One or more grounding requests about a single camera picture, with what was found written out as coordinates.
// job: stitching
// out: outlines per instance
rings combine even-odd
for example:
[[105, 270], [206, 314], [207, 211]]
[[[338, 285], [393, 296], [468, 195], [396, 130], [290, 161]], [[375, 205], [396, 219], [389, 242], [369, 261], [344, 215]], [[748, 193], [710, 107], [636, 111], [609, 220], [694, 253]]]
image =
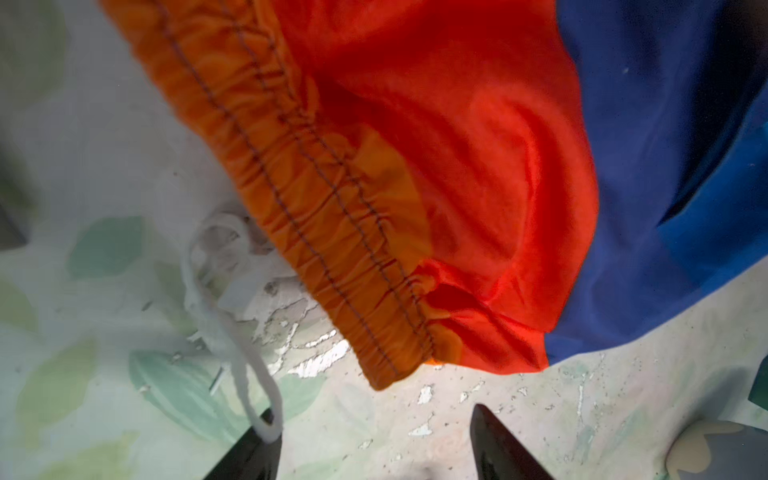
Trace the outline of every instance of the stitching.
[[[353, 218], [352, 214], [350, 214], [349, 211], [346, 209], [346, 206], [344, 205], [343, 200], [342, 200], [341, 196], [339, 195], [339, 191], [338, 191], [336, 185], [334, 185], [330, 181], [330, 179], [319, 168], [319, 165], [317, 163], [317, 159], [314, 158], [313, 156], [311, 156], [310, 154], [308, 154], [306, 152], [306, 150], [304, 149], [304, 144], [303, 144], [302, 140], [300, 139], [299, 135], [297, 134], [296, 130], [294, 129], [294, 125], [291, 124], [289, 121], [287, 121], [287, 114], [286, 114], [285, 110], [283, 109], [283, 106], [277, 100], [276, 95], [272, 91], [270, 91], [270, 89], [266, 86], [266, 81], [264, 80], [264, 75], [263, 75], [263, 72], [262, 72], [261, 67], [260, 67], [259, 58], [257, 57], [256, 52], [254, 52], [253, 49], [246, 43], [245, 38], [243, 36], [243, 28], [242, 28], [242, 26], [238, 23], [237, 19], [232, 14], [231, 10], [227, 7], [225, 1], [224, 0], [219, 0], [219, 3], [221, 5], [222, 12], [231, 20], [232, 26], [233, 26], [233, 30], [236, 32], [238, 40], [240, 41], [240, 44], [243, 46], [243, 48], [248, 52], [249, 56], [251, 57], [252, 66], [253, 66], [253, 68], [254, 68], [254, 70], [256, 72], [256, 75], [257, 75], [257, 78], [258, 78], [259, 82], [261, 83], [262, 90], [265, 93], [266, 92], [270, 92], [271, 93], [270, 97], [272, 98], [272, 101], [273, 101], [275, 107], [277, 108], [277, 110], [280, 113], [279, 119], [289, 128], [290, 133], [293, 135], [293, 139], [296, 142], [297, 147], [299, 148], [299, 153], [312, 163], [312, 165], [315, 168], [315, 172], [317, 172], [317, 174], [325, 181], [325, 183], [328, 185], [328, 187], [331, 188], [333, 196], [336, 197], [336, 202], [341, 207], [342, 212], [349, 219], [349, 222], [355, 227], [355, 230], [357, 230], [357, 233], [359, 233], [361, 241], [362, 241], [362, 244], [366, 248], [366, 250], [368, 251], [368, 254], [369, 254], [369, 257], [370, 257], [371, 261], [374, 263], [374, 265], [376, 265], [377, 269], [379, 270], [379, 274], [381, 275], [381, 277], [384, 279], [384, 281], [387, 284], [388, 292], [392, 293], [392, 295], [395, 297], [395, 299], [396, 299], [396, 301], [397, 301], [397, 303], [399, 305], [400, 310], [403, 312], [403, 314], [406, 317], [406, 321], [411, 326], [411, 330], [413, 330], [413, 333], [419, 339], [419, 343], [421, 345], [422, 354], [423, 353], [431, 353], [431, 351], [433, 351], [433, 349], [434, 349], [434, 341], [432, 339], [432, 336], [429, 334], [429, 331], [426, 328], [424, 328], [424, 330], [427, 332], [427, 334], [429, 336], [429, 340], [430, 340], [430, 343], [431, 343], [429, 349], [425, 348], [425, 345], [424, 345], [422, 337], [416, 332], [417, 328], [420, 328], [421, 326], [425, 325], [425, 320], [426, 319], [424, 318], [423, 313], [422, 313], [421, 309], [419, 308], [418, 301], [416, 300], [415, 293], [413, 292], [412, 284], [410, 282], [410, 279], [406, 276], [405, 270], [403, 269], [402, 264], [397, 259], [395, 259], [395, 261], [397, 262], [398, 267], [399, 267], [399, 269], [400, 269], [400, 271], [402, 273], [403, 279], [406, 281], [406, 284], [409, 286], [409, 288], [411, 290], [411, 295], [412, 295], [412, 297], [414, 299], [415, 306], [416, 306], [417, 310], [419, 311], [419, 315], [424, 320], [424, 321], [422, 321], [419, 324], [419, 327], [416, 327], [413, 324], [413, 322], [411, 321], [411, 318], [410, 318], [410, 315], [408, 313], [408, 310], [406, 309], [405, 305], [403, 305], [402, 300], [400, 299], [399, 294], [395, 291], [395, 287], [392, 285], [392, 281], [389, 279], [389, 277], [386, 275], [386, 272], [384, 271], [384, 266], [382, 265], [382, 263], [379, 260], [376, 259], [376, 254], [374, 253], [374, 251], [371, 248], [371, 246], [368, 244], [368, 241], [366, 239], [365, 233], [362, 231], [362, 228], [360, 227], [360, 225], [355, 221], [355, 219]], [[265, 35], [265, 36], [267, 36], [267, 38], [269, 40], [270, 50], [273, 53], [276, 53], [276, 46], [274, 44], [274, 41], [272, 40], [272, 38], [269, 35]], [[287, 90], [289, 91], [290, 97], [292, 98], [292, 100], [296, 101], [296, 99], [293, 96], [292, 92], [290, 92], [290, 83], [288, 82], [288, 78], [287, 78], [287, 76], [285, 74], [284, 65], [283, 65], [283, 63], [279, 59], [278, 59], [278, 64], [280, 65], [280, 73], [281, 73], [283, 79], [286, 82]], [[303, 115], [301, 115], [301, 113], [300, 113], [300, 117], [303, 120], [306, 120], [306, 118]], [[351, 175], [351, 172], [349, 171], [349, 168], [346, 166], [346, 164], [344, 164], [342, 161], [340, 161], [340, 159], [336, 156], [336, 153], [333, 152], [330, 149], [330, 147], [325, 143], [325, 141], [322, 140], [322, 138], [316, 133], [316, 131], [314, 131], [314, 129], [310, 127], [310, 125], [307, 125], [306, 127], [313, 133], [313, 136], [315, 137], [315, 139], [318, 140], [318, 142], [324, 147], [324, 149], [327, 152], [331, 153], [334, 156], [334, 158], [336, 159], [336, 163], [339, 166], [345, 168], [346, 176], [350, 180], [352, 180], [353, 183], [355, 183], [355, 185], [357, 186], [357, 192], [358, 192], [358, 195], [359, 195], [360, 199], [368, 207], [369, 211], [376, 217], [377, 224], [379, 226], [379, 231], [382, 234], [382, 238], [384, 239], [384, 243], [388, 244], [388, 242], [386, 241], [386, 236], [384, 235], [383, 229], [381, 227], [381, 223], [380, 223], [380, 218], [381, 217], [379, 215], [379, 212], [376, 211], [376, 209], [368, 201], [366, 201], [362, 197], [361, 187], [360, 187], [359, 183], [357, 182], [357, 180], [354, 179], [353, 176]]]
[[368, 327], [368, 324], [366, 323], [366, 321], [357, 312], [355, 307], [352, 306], [352, 304], [349, 302], [349, 299], [347, 298], [346, 294], [341, 291], [338, 285], [336, 285], [336, 282], [333, 280], [333, 278], [330, 275], [330, 270], [328, 268], [328, 265], [326, 264], [326, 261], [323, 259], [323, 256], [320, 255], [317, 251], [315, 251], [315, 249], [312, 247], [312, 245], [310, 245], [309, 241], [306, 239], [304, 234], [301, 232], [301, 229], [299, 228], [299, 225], [296, 222], [296, 219], [293, 218], [293, 216], [288, 211], [288, 208], [286, 207], [285, 203], [280, 198], [280, 192], [277, 190], [276, 185], [272, 182], [271, 176], [266, 171], [266, 167], [264, 165], [262, 157], [260, 156], [258, 150], [250, 143], [250, 139], [248, 138], [248, 135], [245, 133], [245, 130], [242, 128], [242, 126], [240, 125], [238, 120], [235, 118], [235, 116], [232, 114], [232, 112], [230, 112], [226, 107], [224, 107], [222, 104], [219, 104], [217, 102], [213, 92], [205, 84], [205, 82], [197, 73], [197, 70], [195, 70], [194, 66], [190, 63], [186, 55], [184, 55], [184, 52], [181, 50], [181, 47], [176, 41], [176, 38], [170, 32], [170, 27], [168, 25], [168, 21], [170, 20], [170, 14], [168, 13], [168, 10], [166, 9], [165, 5], [161, 4], [160, 0], [152, 0], [152, 2], [155, 4], [157, 10], [160, 12], [163, 18], [163, 21], [162, 21], [163, 35], [170, 43], [170, 46], [173, 48], [177, 57], [179, 58], [181, 63], [187, 68], [187, 70], [192, 74], [192, 76], [194, 77], [194, 80], [200, 85], [200, 88], [203, 89], [203, 92], [208, 97], [208, 101], [211, 103], [211, 105], [217, 110], [219, 110], [222, 114], [224, 114], [224, 116], [227, 117], [229, 121], [232, 122], [233, 126], [237, 130], [237, 133], [243, 138], [243, 141], [245, 142], [246, 146], [248, 146], [248, 148], [253, 153], [253, 159], [258, 163], [259, 169], [261, 170], [261, 174], [264, 176], [264, 180], [269, 184], [270, 189], [272, 190], [272, 194], [275, 198], [275, 201], [278, 203], [278, 205], [280, 205], [280, 208], [283, 210], [283, 213], [286, 215], [288, 221], [291, 223], [291, 226], [296, 231], [296, 234], [299, 236], [299, 239], [304, 243], [304, 245], [312, 253], [312, 255], [314, 255], [314, 257], [318, 259], [318, 261], [320, 262], [320, 266], [323, 268], [323, 271], [325, 273], [325, 278], [331, 284], [331, 286], [336, 291], [336, 293], [338, 293], [342, 297], [342, 300], [344, 301], [344, 303], [349, 307], [350, 310], [352, 310], [354, 315], [358, 318], [362, 327], [369, 334], [373, 345], [379, 351], [381, 356], [386, 360], [389, 366], [392, 367], [392, 371], [395, 373], [395, 376], [399, 376], [400, 372], [395, 367], [395, 364], [392, 363], [392, 360], [386, 355], [386, 353], [384, 353], [381, 346], [377, 342], [376, 337], [373, 335], [373, 332]]
[[[256, 6], [255, 6], [254, 2], [255, 2], [255, 0], [250, 0], [250, 7], [251, 7], [251, 11], [253, 13], [254, 22], [258, 25], [258, 18], [257, 18], [257, 15], [256, 15]], [[225, 13], [227, 13], [227, 15], [230, 16], [230, 18], [232, 19], [233, 23], [235, 24], [235, 29], [237, 30], [238, 37], [240, 37], [240, 43], [243, 44], [245, 49], [248, 50], [248, 52], [251, 54], [251, 57], [252, 57], [253, 63], [254, 63], [254, 67], [256, 68], [257, 71], [260, 72], [260, 67], [258, 66], [258, 62], [257, 62], [258, 59], [256, 58], [256, 55], [253, 53], [253, 50], [246, 45], [244, 39], [242, 38], [242, 28], [237, 24], [237, 20], [233, 17], [233, 15], [231, 15], [231, 13], [226, 11], [226, 7], [223, 6], [223, 8], [225, 9]], [[283, 60], [282, 60], [282, 58], [280, 56], [280, 51], [277, 49], [277, 46], [275, 45], [275, 41], [273, 40], [272, 35], [270, 35], [268, 32], [264, 32], [263, 36], [266, 37], [266, 39], [268, 41], [269, 48], [272, 51], [275, 59], [277, 60], [277, 64], [280, 66], [280, 76], [283, 77], [283, 79], [284, 79], [284, 81], [286, 83], [286, 92], [287, 92], [289, 98], [292, 101], [294, 101], [294, 102], [296, 102], [298, 104], [299, 102], [298, 102], [298, 100], [296, 98], [296, 95], [293, 93], [293, 89], [291, 88], [290, 82], [289, 82], [287, 74], [286, 74], [286, 71], [287, 71], [286, 66], [283, 63]], [[262, 81], [262, 85], [264, 85], [264, 83], [263, 83], [263, 76], [260, 77], [260, 80]], [[387, 239], [386, 234], [384, 233], [384, 228], [382, 226], [381, 215], [378, 212], [378, 210], [365, 198], [365, 196], [364, 196], [364, 194], [362, 192], [362, 185], [358, 181], [357, 177], [355, 177], [352, 174], [352, 171], [349, 169], [349, 165], [345, 161], [342, 160], [342, 158], [339, 156], [339, 154], [337, 154], [336, 151], [333, 150], [333, 148], [331, 148], [325, 142], [325, 140], [323, 140], [323, 138], [317, 133], [317, 131], [315, 130], [314, 126], [309, 121], [309, 119], [306, 117], [306, 115], [303, 114], [303, 112], [300, 111], [299, 112], [299, 116], [303, 120], [307, 121], [308, 125], [306, 126], [306, 129], [309, 130], [309, 132], [312, 134], [312, 136], [315, 138], [315, 140], [326, 150], [326, 152], [331, 154], [331, 156], [333, 157], [333, 159], [336, 162], [336, 164], [344, 169], [344, 172], [345, 172], [347, 178], [354, 184], [354, 186], [355, 186], [355, 188], [357, 190], [358, 198], [366, 206], [366, 208], [368, 209], [369, 213], [371, 213], [373, 215], [373, 217], [374, 217], [374, 219], [376, 221], [376, 226], [377, 226], [377, 228], [379, 230], [379, 233], [382, 236], [384, 244], [386, 246], [389, 246], [389, 241]], [[371, 256], [371, 260], [373, 260], [373, 262], [376, 263], [377, 266], [380, 265], [380, 263], [376, 261], [376, 258], [374, 256], [373, 251], [368, 247], [368, 245], [365, 242], [365, 240], [366, 240], [365, 234], [356, 225], [354, 219], [350, 215], [348, 215], [348, 217], [349, 217], [349, 220], [353, 223], [355, 228], [360, 233], [360, 235], [362, 237], [363, 244], [366, 247], [366, 249], [369, 251], [369, 254]], [[424, 312], [422, 310], [421, 303], [419, 302], [419, 299], [416, 297], [415, 291], [413, 289], [413, 283], [412, 283], [412, 281], [410, 279], [410, 276], [408, 274], [406, 274], [406, 270], [403, 267], [403, 265], [400, 262], [400, 260], [398, 260], [394, 256], [392, 258], [394, 259], [395, 263], [397, 264], [397, 267], [398, 267], [398, 269], [400, 271], [400, 275], [402, 276], [403, 280], [405, 280], [405, 282], [406, 282], [406, 286], [408, 287], [408, 290], [409, 290], [409, 292], [411, 294], [411, 298], [412, 298], [413, 303], [414, 303], [414, 305], [416, 307], [416, 312], [418, 313], [418, 315], [420, 317], [420, 322], [419, 322], [419, 324], [417, 326], [414, 326], [413, 323], [411, 322], [411, 319], [410, 319], [408, 313], [406, 312], [405, 307], [402, 305], [402, 301], [400, 300], [399, 296], [393, 291], [392, 284], [390, 283], [389, 278], [387, 278], [386, 274], [383, 272], [381, 267], [379, 267], [379, 272], [382, 274], [384, 280], [387, 282], [387, 284], [389, 286], [389, 291], [392, 291], [395, 294], [396, 299], [398, 301], [398, 304], [400, 306], [400, 309], [406, 315], [406, 319], [408, 320], [408, 323], [411, 326], [411, 329], [413, 330], [414, 334], [416, 334], [418, 336], [419, 334], [417, 333], [417, 330], [421, 330], [422, 328], [424, 329], [427, 337], [429, 338], [429, 344], [430, 344], [429, 345], [429, 350], [427, 352], [425, 352], [426, 353], [425, 358], [429, 358], [429, 357], [431, 357], [432, 353], [434, 352], [435, 340], [432, 337], [432, 334], [429, 332], [429, 329], [426, 328], [427, 319], [426, 319], [426, 316], [424, 315]]]

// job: white cord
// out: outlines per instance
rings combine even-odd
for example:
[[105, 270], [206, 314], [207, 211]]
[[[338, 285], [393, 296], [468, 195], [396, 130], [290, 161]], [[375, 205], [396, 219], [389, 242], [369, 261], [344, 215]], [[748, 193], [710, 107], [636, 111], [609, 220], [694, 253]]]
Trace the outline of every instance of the white cord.
[[[181, 260], [181, 277], [187, 288], [184, 307], [197, 322], [197, 328], [208, 349], [222, 361], [231, 364], [237, 396], [253, 430], [264, 442], [272, 443], [283, 433], [283, 397], [280, 395], [280, 389], [264, 364], [259, 347], [243, 339], [237, 331], [234, 316], [217, 306], [216, 299], [202, 285], [192, 267], [192, 252], [197, 241], [212, 227], [234, 230], [242, 238], [250, 238], [247, 225], [234, 214], [214, 213], [200, 225]], [[259, 384], [270, 400], [274, 415], [271, 424], [264, 422], [250, 403], [246, 364], [256, 373]]]

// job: fabric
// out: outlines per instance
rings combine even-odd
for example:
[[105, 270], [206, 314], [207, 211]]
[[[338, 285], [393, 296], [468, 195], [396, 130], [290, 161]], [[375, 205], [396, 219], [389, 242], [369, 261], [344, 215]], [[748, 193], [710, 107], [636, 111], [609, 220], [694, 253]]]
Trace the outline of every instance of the fabric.
[[102, 3], [376, 389], [620, 345], [768, 254], [753, 2]]

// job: orange fabric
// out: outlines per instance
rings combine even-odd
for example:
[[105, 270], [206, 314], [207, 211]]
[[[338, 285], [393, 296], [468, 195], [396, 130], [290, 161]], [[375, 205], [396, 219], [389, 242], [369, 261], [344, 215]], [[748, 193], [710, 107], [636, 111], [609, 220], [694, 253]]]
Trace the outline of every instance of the orange fabric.
[[461, 340], [434, 321], [445, 314], [420, 302], [434, 283], [414, 270], [432, 246], [404, 160], [370, 128], [323, 119], [271, 5], [102, 5], [349, 340], [373, 388], [432, 357], [457, 362]]
[[590, 246], [598, 189], [554, 0], [273, 0], [338, 122], [403, 153], [424, 200], [430, 305], [461, 364], [547, 366]]

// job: red fabric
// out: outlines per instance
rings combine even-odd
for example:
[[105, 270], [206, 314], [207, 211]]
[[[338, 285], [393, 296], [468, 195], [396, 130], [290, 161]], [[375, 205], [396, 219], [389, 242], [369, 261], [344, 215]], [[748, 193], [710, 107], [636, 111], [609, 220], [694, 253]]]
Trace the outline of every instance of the red fabric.
[[337, 123], [406, 158], [429, 219], [428, 301], [463, 365], [547, 366], [544, 333], [590, 245], [597, 184], [554, 0], [274, 0]]

